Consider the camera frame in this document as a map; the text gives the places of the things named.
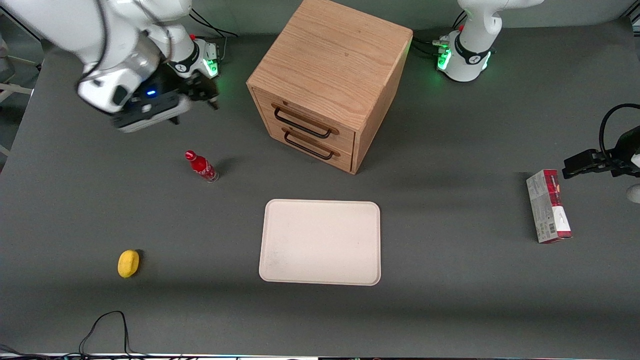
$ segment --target wooden drawer unit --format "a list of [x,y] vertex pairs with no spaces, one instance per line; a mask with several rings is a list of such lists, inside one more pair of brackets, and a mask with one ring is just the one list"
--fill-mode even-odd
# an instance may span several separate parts
[[348,153],[353,152],[354,132],[331,120],[322,119],[295,104],[279,99],[271,94],[255,91],[258,94],[258,107],[262,118],[277,126],[305,133],[318,142],[328,144]]
[[247,81],[271,137],[355,174],[396,95],[412,35],[304,0]]

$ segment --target drawer handle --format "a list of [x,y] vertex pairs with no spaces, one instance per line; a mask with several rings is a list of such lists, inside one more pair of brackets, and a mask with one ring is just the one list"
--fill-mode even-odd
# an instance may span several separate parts
[[307,134],[313,135],[313,136],[315,136],[316,138],[326,139],[326,138],[328,138],[328,137],[329,137],[329,135],[331,135],[331,129],[328,129],[328,130],[326,131],[326,134],[316,133],[315,131],[313,131],[313,130],[311,130],[311,129],[307,129],[307,128],[306,128],[306,127],[304,127],[304,126],[298,125],[298,124],[296,124],[296,123],[295,123],[295,122],[293,122],[293,121],[289,121],[289,120],[287,120],[287,119],[285,119],[285,118],[281,117],[280,115],[278,115],[278,113],[279,113],[279,112],[280,112],[280,108],[276,108],[276,110],[273,112],[273,116],[275,116],[275,117],[276,117],[276,119],[278,119],[278,120],[282,121],[283,123],[285,123],[285,124],[287,124],[287,125],[293,126],[293,127],[295,127],[296,129],[298,129],[298,130],[302,130],[302,131],[306,132]]
[[284,141],[286,141],[287,143],[299,148],[300,150],[306,151],[311,155],[314,155],[314,156],[317,156],[318,158],[321,158],[322,160],[329,160],[329,159],[331,159],[333,157],[333,151],[330,151],[329,155],[322,155],[319,152],[313,151],[313,150],[309,149],[308,147],[305,147],[303,145],[298,144],[297,142],[291,141],[289,139],[289,134],[290,134],[290,132],[288,132],[288,131],[286,131],[284,133]]

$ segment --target red and white box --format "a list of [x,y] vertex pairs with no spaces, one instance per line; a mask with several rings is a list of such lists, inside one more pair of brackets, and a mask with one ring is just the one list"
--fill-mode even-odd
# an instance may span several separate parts
[[557,170],[542,170],[527,179],[538,242],[554,243],[571,238],[571,228],[560,201]]

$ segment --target coca-cola bottle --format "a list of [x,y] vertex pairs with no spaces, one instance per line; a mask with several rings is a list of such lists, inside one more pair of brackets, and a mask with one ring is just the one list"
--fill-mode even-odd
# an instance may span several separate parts
[[193,171],[197,172],[208,183],[213,183],[215,180],[218,180],[220,175],[203,156],[187,150],[187,152],[184,153],[184,157],[191,163]]

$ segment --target gray tabletop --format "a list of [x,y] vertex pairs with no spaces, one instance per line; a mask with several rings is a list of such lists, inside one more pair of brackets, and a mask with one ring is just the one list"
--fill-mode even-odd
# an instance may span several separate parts
[[[640,355],[640,206],[631,178],[562,182],[574,238],[536,242],[524,179],[596,147],[639,98],[628,22],[505,29],[490,66],[454,83],[410,54],[352,176],[272,140],[244,84],[273,37],[231,39],[220,110],[131,134],[83,103],[81,66],[50,52],[0,175],[0,342],[68,352],[106,311],[142,352],[420,357]],[[623,110],[607,141],[637,125]],[[207,184],[184,160],[207,156]],[[379,204],[373,287],[258,275],[270,199]],[[140,274],[116,272],[143,249]],[[121,352],[108,318],[91,352]]]

